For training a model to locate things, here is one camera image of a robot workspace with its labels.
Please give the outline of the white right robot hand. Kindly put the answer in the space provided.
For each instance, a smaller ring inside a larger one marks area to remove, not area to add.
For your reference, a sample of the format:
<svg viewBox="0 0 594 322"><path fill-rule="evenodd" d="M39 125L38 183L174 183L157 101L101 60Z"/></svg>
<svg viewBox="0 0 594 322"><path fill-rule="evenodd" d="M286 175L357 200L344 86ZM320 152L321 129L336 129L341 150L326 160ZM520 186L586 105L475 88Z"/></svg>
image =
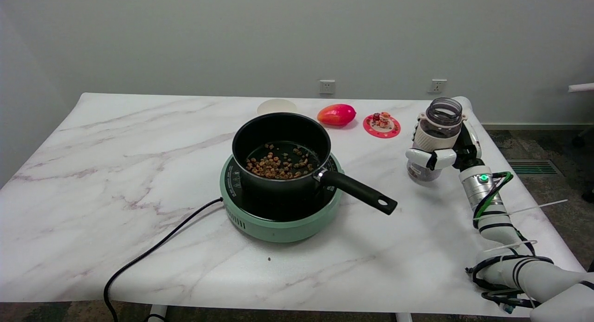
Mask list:
<svg viewBox="0 0 594 322"><path fill-rule="evenodd" d="M475 165L481 156L476 131L464 114L458 123L445 126L421 113L413 135L413 147L406 152L409 163L429 171Z"/></svg>

